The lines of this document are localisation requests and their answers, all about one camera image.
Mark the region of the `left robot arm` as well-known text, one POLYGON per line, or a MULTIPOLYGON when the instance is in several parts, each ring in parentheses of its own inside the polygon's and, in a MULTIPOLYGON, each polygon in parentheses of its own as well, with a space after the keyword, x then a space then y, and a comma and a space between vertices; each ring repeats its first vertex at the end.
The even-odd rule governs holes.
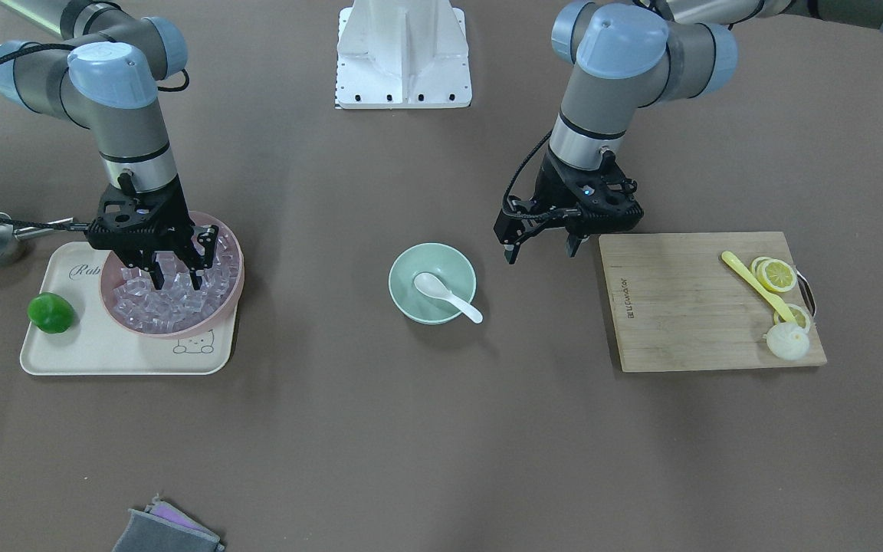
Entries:
POLYGON ((802 15, 883 31, 883 1, 574 1, 551 28, 551 45, 573 70, 529 199, 505 192, 494 223, 506 261, 547 229, 567 231, 574 256, 592 235, 622 233, 642 219, 637 182, 617 151, 635 110, 701 97, 738 65, 733 25, 802 15))

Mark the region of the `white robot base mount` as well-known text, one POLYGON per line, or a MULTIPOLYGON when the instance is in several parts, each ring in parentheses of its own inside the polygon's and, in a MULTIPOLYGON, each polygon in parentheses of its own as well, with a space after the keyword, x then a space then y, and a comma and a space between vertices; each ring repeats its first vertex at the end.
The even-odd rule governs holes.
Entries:
POLYGON ((471 105, 463 10, 448 1, 355 1, 337 22, 336 108, 471 105))

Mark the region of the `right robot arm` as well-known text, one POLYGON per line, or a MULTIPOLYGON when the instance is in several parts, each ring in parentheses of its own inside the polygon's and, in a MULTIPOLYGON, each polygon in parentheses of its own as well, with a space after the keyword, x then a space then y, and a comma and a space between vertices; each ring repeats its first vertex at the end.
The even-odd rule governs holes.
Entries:
POLYGON ((164 276, 156 255, 185 263, 194 288, 212 265, 218 228, 189 216, 158 101, 158 81, 185 70, 182 32, 161 17, 134 18, 105 1, 7 1, 5 7, 60 38, 0 44, 0 94, 31 111, 91 130, 109 184, 85 228, 95 249, 164 276))

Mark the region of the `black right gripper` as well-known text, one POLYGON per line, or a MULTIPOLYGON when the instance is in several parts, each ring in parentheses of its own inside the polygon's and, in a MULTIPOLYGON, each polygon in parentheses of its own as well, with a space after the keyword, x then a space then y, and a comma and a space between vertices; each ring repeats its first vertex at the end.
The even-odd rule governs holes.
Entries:
POLYGON ((149 271, 158 291, 165 277, 157 252, 172 252, 185 263, 192 289, 199 291, 202 272, 214 261, 217 235, 217 225, 193 223, 179 177, 156 191, 143 192, 135 175, 119 175, 116 184, 108 186, 85 231, 91 247, 115 251, 123 265, 149 271))

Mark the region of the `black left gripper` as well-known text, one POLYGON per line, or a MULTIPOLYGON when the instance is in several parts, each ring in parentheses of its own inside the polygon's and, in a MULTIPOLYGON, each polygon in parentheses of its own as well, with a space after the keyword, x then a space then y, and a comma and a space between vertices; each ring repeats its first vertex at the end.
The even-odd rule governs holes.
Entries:
POLYGON ((530 151, 511 178, 494 224, 509 265, 515 265, 523 242, 544 229, 567 230, 567 256, 575 258, 590 235, 626 232, 641 220, 644 211, 634 198, 638 184, 626 177, 611 151, 603 153, 598 168, 579 170, 547 150, 532 198, 511 195, 512 185, 535 153, 530 151))

